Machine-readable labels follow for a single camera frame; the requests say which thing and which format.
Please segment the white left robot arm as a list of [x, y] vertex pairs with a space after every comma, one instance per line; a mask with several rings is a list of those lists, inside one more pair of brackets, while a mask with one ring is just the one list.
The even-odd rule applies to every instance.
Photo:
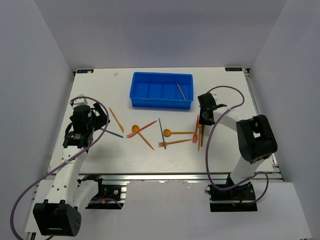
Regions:
[[55, 171], [54, 182], [42, 203], [33, 207], [33, 216], [43, 236], [75, 237], [81, 227], [81, 211], [91, 198], [105, 196], [106, 187], [99, 182], [79, 183], [78, 176], [89, 147], [95, 143], [94, 132], [110, 122], [106, 108], [80, 100], [72, 104], [70, 124], [62, 143], [62, 167]]

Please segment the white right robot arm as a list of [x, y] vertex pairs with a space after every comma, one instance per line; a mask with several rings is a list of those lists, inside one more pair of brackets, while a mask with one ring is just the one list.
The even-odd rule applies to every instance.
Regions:
[[[225, 104], [217, 104], [209, 92], [198, 96], [200, 106], [199, 123], [212, 126], [205, 148], [205, 168], [211, 185], [225, 191], [226, 195], [236, 200], [244, 193], [243, 185], [262, 172], [258, 167], [278, 150], [278, 144], [271, 129], [268, 118], [256, 115], [249, 119], [235, 111], [241, 105], [228, 108]], [[214, 184], [209, 169], [209, 149], [211, 139], [218, 124], [222, 124], [237, 133], [240, 158], [234, 170], [228, 175], [225, 187]]]

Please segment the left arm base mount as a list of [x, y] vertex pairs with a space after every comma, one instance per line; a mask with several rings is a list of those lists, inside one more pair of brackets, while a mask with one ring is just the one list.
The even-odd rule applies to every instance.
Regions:
[[85, 175], [82, 181], [94, 181], [98, 187], [97, 193], [91, 198], [86, 209], [90, 210], [120, 210], [124, 205], [122, 197], [123, 186], [105, 176], [97, 174]]

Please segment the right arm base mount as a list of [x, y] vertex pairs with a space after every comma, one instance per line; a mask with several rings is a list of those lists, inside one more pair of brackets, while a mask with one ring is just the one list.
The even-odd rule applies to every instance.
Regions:
[[208, 185], [204, 192], [209, 195], [210, 211], [213, 213], [257, 212], [255, 191], [251, 182], [222, 191]]

